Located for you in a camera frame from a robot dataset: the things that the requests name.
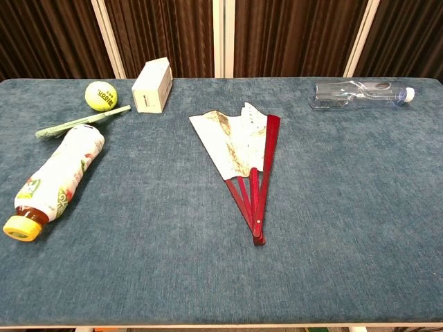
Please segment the table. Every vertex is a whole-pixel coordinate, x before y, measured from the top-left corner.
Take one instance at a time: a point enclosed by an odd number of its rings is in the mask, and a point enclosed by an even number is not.
[[[0,236],[0,326],[441,324],[442,85],[402,78],[416,96],[398,111],[323,112],[315,80],[176,79],[158,115],[109,80],[132,111],[98,125],[62,217],[32,243]],[[34,132],[93,114],[90,82],[0,83],[3,221],[61,142]],[[188,120],[244,102],[282,119],[263,247]]]

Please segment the white box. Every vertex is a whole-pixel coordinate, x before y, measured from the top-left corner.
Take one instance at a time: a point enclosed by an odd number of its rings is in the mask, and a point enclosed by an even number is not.
[[[148,61],[132,86],[139,113],[161,113],[172,86],[172,71],[166,57]]]

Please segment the yellow tennis ball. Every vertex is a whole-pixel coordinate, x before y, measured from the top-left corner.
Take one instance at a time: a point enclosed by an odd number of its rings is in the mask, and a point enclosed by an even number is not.
[[[84,99],[96,111],[110,111],[117,104],[117,91],[108,82],[95,81],[86,88]]]

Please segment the clear plastic bottle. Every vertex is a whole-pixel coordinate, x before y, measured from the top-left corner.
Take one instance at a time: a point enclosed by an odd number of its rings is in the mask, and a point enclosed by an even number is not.
[[[401,106],[413,100],[415,91],[400,82],[317,82],[316,94],[309,100],[313,109],[334,109],[354,104],[356,107],[377,105]]]

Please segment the folding fan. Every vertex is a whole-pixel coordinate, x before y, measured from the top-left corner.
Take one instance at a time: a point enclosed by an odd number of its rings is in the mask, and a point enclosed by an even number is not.
[[[280,118],[265,116],[246,102],[241,116],[210,111],[191,116],[190,121],[245,218],[254,244],[265,244],[262,225]],[[263,172],[260,190],[258,171]],[[241,196],[232,182],[235,177]],[[251,198],[244,177],[249,177]]]

